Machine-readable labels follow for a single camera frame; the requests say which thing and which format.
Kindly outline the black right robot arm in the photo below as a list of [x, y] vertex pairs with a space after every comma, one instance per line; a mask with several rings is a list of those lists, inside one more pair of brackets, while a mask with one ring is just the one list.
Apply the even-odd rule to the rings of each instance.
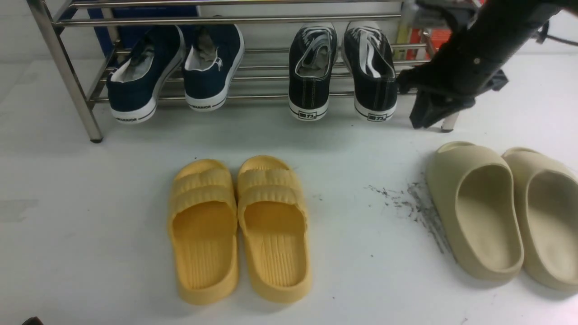
[[476, 8], [467, 3], [418, 0], [417, 6], [437, 12], [451, 35], [432, 58], [400, 72], [399, 92], [417, 90], [410, 114], [415, 129], [471, 108], [487, 91], [499, 91], [508, 78], [502, 66], [549, 19], [561, 10], [577, 12], [575, 0], [487, 0]]

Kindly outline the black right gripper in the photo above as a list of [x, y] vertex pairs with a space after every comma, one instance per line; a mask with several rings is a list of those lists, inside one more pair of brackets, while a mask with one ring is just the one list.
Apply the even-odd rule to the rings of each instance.
[[479, 95], [502, 90], [508, 78], [503, 70], [482, 64], [425, 63], [400, 72], [397, 83], [401, 94], [417, 91], [410, 121], [414, 129], [422, 129], [474, 107]]

